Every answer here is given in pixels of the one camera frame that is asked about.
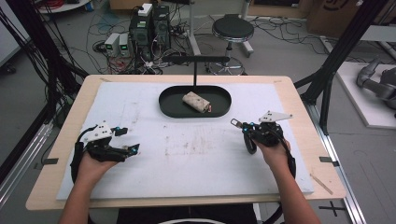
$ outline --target person's right arm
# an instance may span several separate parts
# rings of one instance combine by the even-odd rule
[[[320,223],[318,216],[291,175],[285,148],[281,144],[266,147],[258,142],[255,143],[262,150],[262,155],[274,174],[285,223]]]

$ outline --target beige package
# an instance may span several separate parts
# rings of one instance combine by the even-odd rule
[[[210,102],[192,91],[184,95],[182,100],[183,102],[192,106],[194,109],[198,110],[201,113],[205,113],[206,110],[210,107]]]

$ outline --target black stool seat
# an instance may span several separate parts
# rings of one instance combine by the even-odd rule
[[[213,34],[230,42],[248,41],[254,34],[253,25],[238,17],[223,17],[213,24]]]

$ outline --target round stool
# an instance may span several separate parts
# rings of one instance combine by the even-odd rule
[[[233,43],[242,43],[248,41],[254,34],[253,25],[248,21],[238,17],[225,16],[213,23],[213,35],[228,41],[228,46],[225,51],[225,56],[230,58],[227,63],[210,63],[208,69],[215,75],[229,74],[241,75],[245,68],[242,63],[231,57],[231,50]]]

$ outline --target white platform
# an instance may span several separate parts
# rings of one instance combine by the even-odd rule
[[[231,119],[258,122],[267,110],[283,112],[274,85],[221,84],[233,102],[226,115],[213,119],[166,117],[159,107],[159,95],[170,86],[174,85],[101,85],[82,131],[106,120],[110,127],[129,129],[127,134],[113,137],[111,146],[140,143],[140,148],[138,155],[106,173],[92,198],[277,194],[276,182],[262,153],[250,155],[242,131],[231,124]],[[282,120],[279,124],[297,162],[297,183],[302,192],[312,193],[313,185],[289,123]],[[67,165],[57,199],[66,199],[71,188]]]
[[[366,65],[367,63],[343,63],[337,76],[367,127],[396,129],[396,110],[387,107],[372,91],[356,85],[358,73]],[[372,80],[379,82],[382,72],[393,67],[395,65],[380,64],[375,69]]]

